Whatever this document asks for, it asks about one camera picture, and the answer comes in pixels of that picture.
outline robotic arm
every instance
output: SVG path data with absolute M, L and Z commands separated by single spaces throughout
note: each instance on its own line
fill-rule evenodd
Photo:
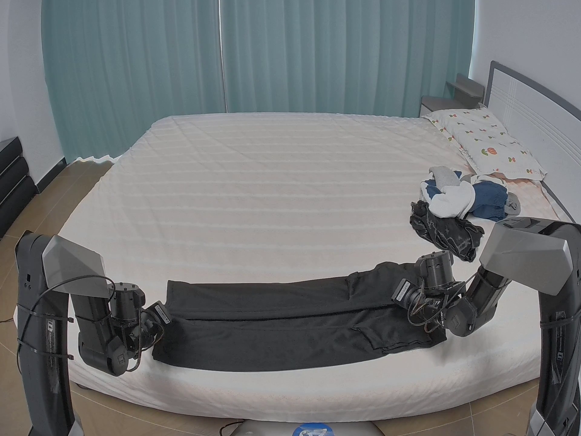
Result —
M 60 236 L 25 233 L 16 263 L 17 357 L 33 423 L 29 436 L 83 436 L 69 387 L 69 295 L 80 331 L 79 355 L 113 376 L 139 366 L 141 353 L 161 338 L 170 315 L 159 301 L 144 309 L 145 295 L 137 285 L 113 283 L 98 253 Z M 128 369 L 131 359 L 136 363 Z
M 449 252 L 418 259 L 419 282 L 402 280 L 392 299 L 413 324 L 468 336 L 489 322 L 511 281 L 539 292 L 541 373 L 527 436 L 579 435 L 581 226 L 528 217 L 495 225 L 468 291 Z

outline gray sock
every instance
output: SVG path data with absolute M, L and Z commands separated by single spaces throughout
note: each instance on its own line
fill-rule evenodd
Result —
M 520 214 L 520 201 L 515 193 L 508 193 L 507 202 L 504 204 L 506 214 Z
M 456 173 L 447 166 L 432 166 L 429 171 L 434 175 L 438 189 L 445 185 L 460 185 L 460 179 Z

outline black pants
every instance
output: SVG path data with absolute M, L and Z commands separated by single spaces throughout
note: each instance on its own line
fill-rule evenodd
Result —
M 347 277 L 289 284 L 169 281 L 174 321 L 153 358 L 169 365 L 266 372 L 341 365 L 446 340 L 407 321 L 391 295 L 413 264 L 385 262 Z

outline fitted sheet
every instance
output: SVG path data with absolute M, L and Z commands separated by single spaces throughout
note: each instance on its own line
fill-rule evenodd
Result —
M 292 282 L 347 275 L 437 250 L 409 224 L 430 166 L 469 171 L 425 119 L 311 113 L 207 114 L 157 121 L 77 206 L 61 236 L 99 252 L 106 274 L 147 304 L 167 280 Z M 508 184 L 522 214 L 555 218 L 539 183 Z M 472 218 L 490 234 L 492 222 Z M 457 280 L 478 267 L 454 262 Z M 69 351 L 77 350 L 76 324 Z M 200 416 L 380 420 L 438 411 L 539 375 L 537 293 L 513 282 L 467 338 L 324 368 L 231 373 L 143 354 L 118 378 L 69 362 L 70 378 L 112 396 Z

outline floral pillow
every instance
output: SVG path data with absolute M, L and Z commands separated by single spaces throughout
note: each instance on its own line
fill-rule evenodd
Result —
M 460 149 L 477 174 L 542 181 L 545 170 L 486 107 L 438 110 L 424 116 Z

